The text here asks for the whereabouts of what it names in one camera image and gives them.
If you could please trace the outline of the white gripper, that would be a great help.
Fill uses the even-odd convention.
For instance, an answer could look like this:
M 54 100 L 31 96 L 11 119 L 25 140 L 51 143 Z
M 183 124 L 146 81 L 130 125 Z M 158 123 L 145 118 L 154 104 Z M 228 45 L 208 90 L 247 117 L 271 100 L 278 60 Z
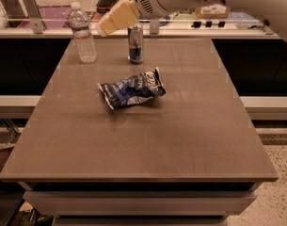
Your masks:
M 137 23 L 140 13 L 149 19 L 165 17 L 178 10 L 178 2 L 179 0 L 119 0 L 95 24 L 95 30 L 105 37 Z

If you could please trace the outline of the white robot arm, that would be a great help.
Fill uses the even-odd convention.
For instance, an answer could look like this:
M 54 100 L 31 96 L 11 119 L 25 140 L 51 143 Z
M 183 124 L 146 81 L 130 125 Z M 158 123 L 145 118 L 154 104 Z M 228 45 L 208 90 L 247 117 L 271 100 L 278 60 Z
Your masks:
M 119 0 L 95 28 L 104 37 L 137 23 L 141 15 L 158 19 L 184 8 L 202 8 L 213 4 L 249 14 L 287 42 L 287 0 Z

